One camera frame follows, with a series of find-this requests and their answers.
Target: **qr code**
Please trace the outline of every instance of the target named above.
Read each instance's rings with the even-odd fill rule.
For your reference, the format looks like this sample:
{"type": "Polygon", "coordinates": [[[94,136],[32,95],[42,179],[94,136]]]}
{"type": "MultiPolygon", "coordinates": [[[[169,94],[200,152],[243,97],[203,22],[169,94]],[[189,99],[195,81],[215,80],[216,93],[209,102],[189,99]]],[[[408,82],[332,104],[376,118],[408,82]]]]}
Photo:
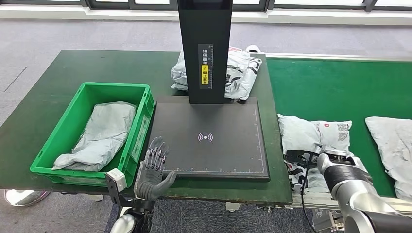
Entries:
{"type": "Polygon", "coordinates": [[[338,124],[339,131],[349,131],[348,124],[338,124]]]}
{"type": "Polygon", "coordinates": [[[347,138],[347,133],[339,133],[338,141],[344,141],[347,138]]]}

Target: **gray plastic mailer bag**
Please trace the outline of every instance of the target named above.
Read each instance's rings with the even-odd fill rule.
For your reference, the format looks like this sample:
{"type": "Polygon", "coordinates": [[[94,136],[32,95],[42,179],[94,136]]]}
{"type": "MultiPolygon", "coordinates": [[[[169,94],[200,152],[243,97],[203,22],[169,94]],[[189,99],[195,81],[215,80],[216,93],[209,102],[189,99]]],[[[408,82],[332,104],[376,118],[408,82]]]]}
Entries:
{"type": "Polygon", "coordinates": [[[135,114],[136,106],[126,102],[96,104],[79,142],[56,159],[53,170],[100,171],[123,146],[135,114]]]}

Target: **black cable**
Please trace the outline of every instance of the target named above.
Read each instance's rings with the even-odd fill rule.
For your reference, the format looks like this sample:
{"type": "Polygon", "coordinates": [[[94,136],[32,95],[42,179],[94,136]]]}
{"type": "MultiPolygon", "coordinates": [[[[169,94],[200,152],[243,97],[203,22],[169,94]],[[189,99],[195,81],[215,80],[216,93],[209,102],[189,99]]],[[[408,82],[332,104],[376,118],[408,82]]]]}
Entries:
{"type": "Polygon", "coordinates": [[[308,171],[309,171],[309,161],[312,160],[313,155],[311,154],[309,159],[306,160],[306,172],[305,172],[305,179],[303,180],[303,184],[302,184],[302,189],[300,190],[300,195],[301,195],[301,200],[302,200],[302,210],[303,210],[303,214],[305,215],[306,220],[308,221],[308,224],[310,226],[310,228],[312,229],[312,231],[314,233],[317,233],[317,231],[315,230],[314,226],[312,225],[312,222],[309,220],[308,215],[306,214],[306,210],[305,210],[305,203],[303,202],[303,191],[305,190],[305,185],[306,182],[308,181],[308,171]]]}

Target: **black scanning platform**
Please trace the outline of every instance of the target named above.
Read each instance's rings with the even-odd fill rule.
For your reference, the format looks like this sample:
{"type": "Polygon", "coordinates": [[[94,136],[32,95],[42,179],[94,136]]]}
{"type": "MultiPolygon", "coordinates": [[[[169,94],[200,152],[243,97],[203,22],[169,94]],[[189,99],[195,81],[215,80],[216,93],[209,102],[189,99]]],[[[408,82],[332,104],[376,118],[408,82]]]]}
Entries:
{"type": "Polygon", "coordinates": [[[258,100],[245,104],[189,104],[189,98],[157,99],[150,141],[169,146],[164,174],[180,177],[269,180],[258,100]]]}

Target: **white plastic bag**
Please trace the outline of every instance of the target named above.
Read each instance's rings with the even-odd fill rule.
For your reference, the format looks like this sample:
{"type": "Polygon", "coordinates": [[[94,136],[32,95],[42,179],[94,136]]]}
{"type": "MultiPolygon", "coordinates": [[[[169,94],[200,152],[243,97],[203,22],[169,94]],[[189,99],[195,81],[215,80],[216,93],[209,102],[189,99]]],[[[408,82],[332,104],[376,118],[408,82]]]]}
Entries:
{"type": "Polygon", "coordinates": [[[52,169],[100,171],[123,146],[135,114],[136,106],[126,102],[96,104],[79,142],[52,169]]]}
{"type": "Polygon", "coordinates": [[[386,117],[365,119],[398,198],[412,201],[412,120],[386,117]]]}
{"type": "MultiPolygon", "coordinates": [[[[306,121],[295,116],[278,114],[279,129],[282,136],[283,154],[289,150],[321,153],[325,148],[349,151],[349,130],[351,121],[327,122],[306,121]]],[[[309,159],[307,153],[302,155],[309,159]]],[[[285,161],[292,189],[300,192],[306,169],[298,163],[285,161]]],[[[327,184],[317,168],[308,171],[309,192],[329,192],[327,184]]]]}
{"type": "MultiPolygon", "coordinates": [[[[227,58],[224,96],[234,100],[246,100],[255,83],[261,64],[261,59],[250,57],[250,53],[230,47],[227,58]]],[[[171,86],[172,89],[188,90],[183,51],[180,52],[177,64],[171,69],[171,77],[175,82],[171,86]]]]}

